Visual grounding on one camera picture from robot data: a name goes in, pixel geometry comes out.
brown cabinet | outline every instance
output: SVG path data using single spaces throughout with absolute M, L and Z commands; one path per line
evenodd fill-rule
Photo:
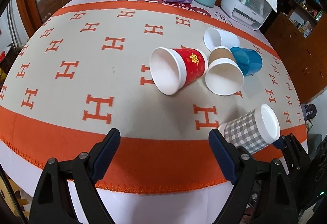
M 324 14 L 308 38 L 282 13 L 265 33 L 281 58 L 301 103 L 327 86 L 327 17 Z

yellow chinese character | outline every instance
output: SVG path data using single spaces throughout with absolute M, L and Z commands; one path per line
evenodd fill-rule
M 190 58 L 192 60 L 193 63 L 196 63 L 197 66 L 199 66 L 199 60 L 197 58 L 197 55 L 195 55 L 194 53 L 192 53 L 192 55 L 190 55 Z

table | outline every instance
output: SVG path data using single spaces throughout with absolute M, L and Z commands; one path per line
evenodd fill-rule
M 41 26 L 0 92 L 0 162 L 33 195 L 48 158 L 72 159 L 115 127 L 121 145 L 96 186 L 117 224 L 212 223 L 232 185 L 210 151 L 209 131 L 267 103 L 281 133 L 292 132 L 306 147 L 302 111 L 285 67 L 259 31 L 226 16 L 221 22 L 218 7 L 151 1 L 73 0 Z M 241 46 L 257 50 L 262 70 L 231 96 L 214 95 L 202 78 L 163 95 L 151 80 L 151 52 L 189 47 L 209 55 L 208 27 L 231 31 Z M 272 146 L 254 154 L 264 161 L 281 156 Z M 87 223 L 74 183 L 69 187 Z

metal screw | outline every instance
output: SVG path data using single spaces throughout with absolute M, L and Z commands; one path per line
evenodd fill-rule
M 56 159 L 55 158 L 49 158 L 48 159 L 48 164 L 51 165 L 53 163 L 55 163 Z
M 246 154 L 246 153 L 243 153 L 241 155 L 241 159 L 243 159 L 243 160 L 249 160 L 250 159 L 250 156 L 248 154 Z
M 276 165 L 280 165 L 280 164 L 281 164 L 281 161 L 280 161 L 279 159 L 274 159 L 274 163 L 275 163 Z
M 78 155 L 78 157 L 81 159 L 81 160 L 84 160 L 87 158 L 89 154 L 87 154 L 86 152 L 82 152 Z

brown cup sleeve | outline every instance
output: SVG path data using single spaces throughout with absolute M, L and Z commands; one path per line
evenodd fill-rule
M 210 53 L 209 64 L 212 63 L 214 60 L 220 59 L 220 58 L 229 58 L 232 61 L 236 62 L 235 58 L 234 58 L 233 54 L 230 52 L 230 50 L 227 50 L 225 48 L 217 48 Z

